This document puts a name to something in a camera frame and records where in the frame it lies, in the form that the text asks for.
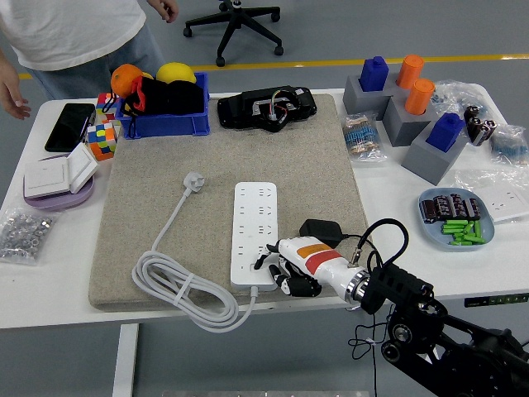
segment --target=gray floor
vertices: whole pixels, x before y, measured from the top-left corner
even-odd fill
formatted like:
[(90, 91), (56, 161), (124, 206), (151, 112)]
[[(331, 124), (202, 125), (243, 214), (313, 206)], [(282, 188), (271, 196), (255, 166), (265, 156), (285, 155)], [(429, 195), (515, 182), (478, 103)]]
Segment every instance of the gray floor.
[[(180, 0), (180, 16), (172, 25), (160, 21), (144, 2), (141, 5), (168, 61), (214, 65), (223, 26), (193, 28), (193, 38), (183, 37), (182, 30), (184, 21), (216, 12), (217, 3)], [(271, 42), (243, 27), (236, 31), (224, 52), (226, 63), (273, 64), (261, 69), (208, 72), (212, 93), (282, 84), (344, 88), (347, 76), (361, 71), (361, 66), (332, 63), (281, 68), (277, 62), (362, 60), (375, 55), (389, 59), (411, 53), (425, 57), (529, 54), (526, 0), (245, 0), (244, 5), (281, 6), (280, 22), (272, 24), (266, 18), (262, 21), (283, 39), (284, 55), (275, 56)], [(2, 36), (0, 47), (16, 63)], [(399, 65), (390, 68), (397, 71)], [(422, 76), (434, 81), (454, 79), (481, 84), (509, 123), (528, 127), (528, 70), (528, 59), (441, 62), (427, 63)], [(19, 122), (0, 110), (2, 199), (34, 117), (45, 101), (32, 80), (23, 80), (21, 90), (33, 108), (30, 120)], [(487, 321), (490, 327), (515, 328), (520, 338), (527, 338), (522, 332), (529, 324), (518, 320), (517, 312), (512, 310), (494, 310), (490, 315), (461, 310), (460, 304), (453, 309), (460, 315), (474, 317), (476, 322)], [(372, 392), (369, 359), (361, 364), (352, 361), (347, 346), (354, 324), (360, 321), (369, 319), (342, 310), (267, 314), (250, 318), (250, 330), (246, 332), (214, 338), (196, 332), (186, 321), (148, 324), (141, 328), (136, 395), (160, 395), (163, 390), (244, 388)], [(112, 395), (118, 332), (115, 325), (0, 332), (0, 395)], [(379, 381), (379, 395), (429, 395), (388, 368), (383, 360), (379, 360), (379, 365), (379, 378), (385, 380)]]

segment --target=blue plastic bin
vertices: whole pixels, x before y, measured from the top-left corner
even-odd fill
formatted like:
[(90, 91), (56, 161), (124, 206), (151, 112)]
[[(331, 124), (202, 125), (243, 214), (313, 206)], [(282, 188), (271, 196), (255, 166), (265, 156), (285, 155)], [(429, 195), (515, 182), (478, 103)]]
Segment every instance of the blue plastic bin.
[(207, 104), (209, 92), (207, 90), (207, 73), (195, 73), (195, 76), (197, 76), (197, 85), (204, 91), (204, 112), (183, 116), (174, 114), (136, 116), (136, 126), (132, 125), (129, 133), (132, 117), (122, 113), (123, 100), (120, 98), (120, 103), (116, 110), (116, 119), (122, 123), (121, 135), (125, 139), (138, 139), (149, 136), (208, 135)]

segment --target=white wall socket panel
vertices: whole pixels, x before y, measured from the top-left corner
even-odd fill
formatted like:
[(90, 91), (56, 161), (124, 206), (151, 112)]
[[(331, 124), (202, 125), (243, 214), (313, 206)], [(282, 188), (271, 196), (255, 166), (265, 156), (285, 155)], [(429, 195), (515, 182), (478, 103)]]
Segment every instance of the white wall socket panel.
[(476, 189), (474, 193), (484, 202), (493, 222), (529, 214), (529, 204), (520, 191), (510, 184), (496, 184)]
[(275, 184), (270, 182), (239, 182), (233, 203), (233, 235), (231, 239), (231, 286), (249, 289), (256, 285), (261, 291), (277, 288), (267, 264), (276, 263), (278, 254), (270, 255), (263, 266), (254, 264), (266, 244), (278, 241), (278, 200)]

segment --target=white power cable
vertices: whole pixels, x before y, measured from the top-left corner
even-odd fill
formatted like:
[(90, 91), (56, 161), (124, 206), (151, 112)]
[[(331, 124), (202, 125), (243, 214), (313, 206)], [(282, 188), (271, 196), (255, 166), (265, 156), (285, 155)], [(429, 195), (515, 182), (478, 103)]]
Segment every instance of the white power cable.
[[(236, 322), (239, 316), (239, 305), (227, 289), (191, 273), (170, 256), (156, 250), (183, 202), (192, 192), (198, 192), (202, 188), (204, 178), (197, 172), (190, 172), (183, 180), (183, 184), (186, 189), (182, 198), (150, 251), (145, 252), (134, 266), (132, 279), (147, 294), (169, 302), (185, 312), (200, 328), (214, 333), (229, 332), (238, 328), (250, 316), (259, 293), (257, 286), (251, 287), (250, 305), (241, 319)], [(191, 289), (198, 289), (216, 296), (224, 304), (224, 309), (219, 312), (197, 306), (188, 297)]]

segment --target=beige felt board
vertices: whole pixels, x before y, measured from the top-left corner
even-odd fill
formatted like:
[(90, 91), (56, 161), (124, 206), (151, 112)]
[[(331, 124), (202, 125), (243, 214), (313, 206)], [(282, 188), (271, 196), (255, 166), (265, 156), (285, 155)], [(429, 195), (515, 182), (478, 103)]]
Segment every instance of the beige felt board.
[[(344, 233), (367, 228), (340, 120), (331, 95), (314, 95), (317, 113), (291, 122), (280, 132), (232, 130), (220, 126), (217, 101), (209, 103), (208, 136), (120, 139), (112, 164), (89, 286), (90, 304), (105, 311), (166, 309), (141, 291), (131, 271), (179, 202), (189, 171), (205, 185), (183, 204), (158, 250), (189, 271), (230, 290), (240, 304), (248, 291), (230, 285), (231, 231), (235, 186), (241, 181), (272, 182), (278, 191), (279, 238), (299, 235), (308, 218), (336, 221)], [(351, 258), (357, 240), (338, 246)], [(217, 299), (195, 291), (196, 304)], [(335, 296), (329, 287), (320, 296)], [(277, 289), (258, 302), (293, 299)]]

